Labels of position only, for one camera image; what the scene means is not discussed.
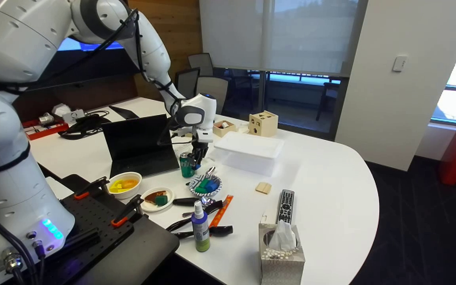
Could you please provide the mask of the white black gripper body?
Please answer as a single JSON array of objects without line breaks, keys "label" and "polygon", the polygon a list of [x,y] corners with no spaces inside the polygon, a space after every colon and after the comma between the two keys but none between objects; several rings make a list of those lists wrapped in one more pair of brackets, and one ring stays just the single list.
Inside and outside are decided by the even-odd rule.
[{"label": "white black gripper body", "polygon": [[196,166],[200,166],[209,150],[209,144],[214,141],[212,130],[203,130],[200,126],[179,123],[176,119],[168,122],[168,126],[174,136],[189,136],[192,144],[192,155]]}]

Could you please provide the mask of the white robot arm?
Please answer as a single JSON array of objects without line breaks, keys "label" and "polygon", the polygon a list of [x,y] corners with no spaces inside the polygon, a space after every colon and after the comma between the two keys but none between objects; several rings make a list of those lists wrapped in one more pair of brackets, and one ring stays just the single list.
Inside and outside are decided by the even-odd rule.
[{"label": "white robot arm", "polygon": [[170,55],[144,12],[125,0],[0,0],[0,166],[29,153],[13,101],[44,81],[62,43],[73,38],[97,52],[117,43],[165,101],[170,128],[192,136],[192,155],[203,160],[212,141],[215,100],[185,98],[170,77]]}]

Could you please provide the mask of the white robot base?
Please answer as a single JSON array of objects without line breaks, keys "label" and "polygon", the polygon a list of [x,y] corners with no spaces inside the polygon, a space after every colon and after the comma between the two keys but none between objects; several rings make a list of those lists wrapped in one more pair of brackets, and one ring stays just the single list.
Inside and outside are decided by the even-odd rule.
[{"label": "white robot base", "polygon": [[8,95],[0,92],[0,225],[27,250],[40,242],[51,256],[65,245],[75,221],[33,158]]}]

